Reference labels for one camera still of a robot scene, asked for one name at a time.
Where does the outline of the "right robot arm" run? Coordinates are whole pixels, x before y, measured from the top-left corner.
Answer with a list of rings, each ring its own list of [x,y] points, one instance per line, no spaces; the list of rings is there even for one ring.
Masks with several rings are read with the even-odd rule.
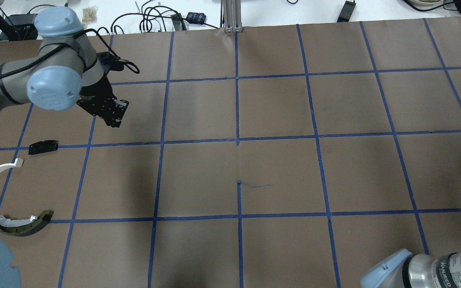
[[[434,258],[401,249],[366,272],[362,288],[461,288],[461,253]]]

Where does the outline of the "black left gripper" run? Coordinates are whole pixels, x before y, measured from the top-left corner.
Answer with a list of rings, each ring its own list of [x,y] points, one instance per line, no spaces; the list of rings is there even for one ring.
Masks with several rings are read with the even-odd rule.
[[[82,87],[76,102],[87,113],[104,120],[107,126],[119,128],[128,109],[127,100],[119,100],[107,78],[101,78],[95,84]]]

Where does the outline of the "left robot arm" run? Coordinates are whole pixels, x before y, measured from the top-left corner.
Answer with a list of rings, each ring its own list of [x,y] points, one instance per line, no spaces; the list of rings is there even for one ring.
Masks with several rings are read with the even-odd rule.
[[[37,57],[0,64],[0,112],[10,106],[32,103],[44,110],[64,111],[75,104],[107,126],[121,125],[129,102],[119,100],[107,78],[109,71],[124,67],[139,74],[139,68],[119,57],[95,29],[84,29],[75,11],[66,6],[44,9],[34,18],[42,43]],[[108,48],[97,52],[88,40],[94,32]],[[0,165],[0,173],[20,168],[24,159]],[[52,211],[27,219],[0,215],[0,233],[24,237],[39,232],[51,220]],[[20,288],[21,277],[12,266],[13,254],[0,239],[0,288]]]

